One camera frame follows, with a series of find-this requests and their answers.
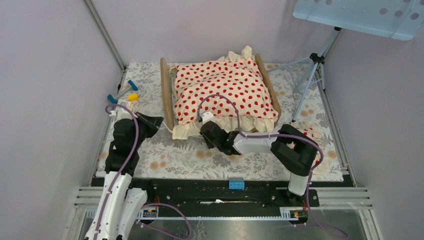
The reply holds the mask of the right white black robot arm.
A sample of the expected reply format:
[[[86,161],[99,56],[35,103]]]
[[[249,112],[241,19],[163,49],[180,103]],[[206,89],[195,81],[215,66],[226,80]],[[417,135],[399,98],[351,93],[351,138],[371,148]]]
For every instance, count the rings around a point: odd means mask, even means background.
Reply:
[[[225,155],[262,153],[275,156],[290,172],[287,201],[293,206],[307,199],[307,186],[317,154],[322,150],[318,144],[290,124],[279,131],[268,133],[226,132],[217,123],[208,121],[200,129],[209,149],[218,149]]]

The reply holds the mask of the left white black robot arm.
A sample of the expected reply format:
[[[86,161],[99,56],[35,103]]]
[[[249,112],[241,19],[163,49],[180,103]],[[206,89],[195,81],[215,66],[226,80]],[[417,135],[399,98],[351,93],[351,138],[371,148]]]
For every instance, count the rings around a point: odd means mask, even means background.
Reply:
[[[154,202],[154,190],[130,183],[140,159],[138,149],[158,132],[163,120],[136,112],[114,123],[102,194],[86,240],[126,240],[142,205]]]

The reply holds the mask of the wooden pet bed frame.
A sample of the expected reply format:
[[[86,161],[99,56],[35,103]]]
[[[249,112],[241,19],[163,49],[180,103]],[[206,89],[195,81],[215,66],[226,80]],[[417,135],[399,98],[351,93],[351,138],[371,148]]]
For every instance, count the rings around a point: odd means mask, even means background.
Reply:
[[[269,95],[272,101],[273,108],[277,111],[277,121],[274,123],[274,127],[277,126],[278,121],[282,115],[282,109],[280,107],[278,97],[274,91],[273,84],[270,80],[269,74],[267,72],[266,66],[263,63],[262,57],[259,53],[256,53],[254,56],[255,63],[258,66],[260,74],[262,76],[264,85],[269,91]],[[172,133],[175,127],[175,116],[174,116],[174,107],[173,107],[173,76],[170,75],[171,67],[168,65],[164,57],[160,58],[160,79],[161,79],[161,96],[162,103],[165,115],[165,123]]]

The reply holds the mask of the large strawberry print cushion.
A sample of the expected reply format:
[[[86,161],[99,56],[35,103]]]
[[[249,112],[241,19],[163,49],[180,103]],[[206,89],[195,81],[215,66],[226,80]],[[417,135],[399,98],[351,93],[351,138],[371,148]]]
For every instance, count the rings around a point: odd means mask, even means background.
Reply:
[[[177,121],[174,140],[200,134],[198,114],[211,112],[226,132],[241,128],[248,132],[270,132],[278,113],[255,62],[252,48],[240,54],[229,51],[217,60],[174,65],[173,113]]]

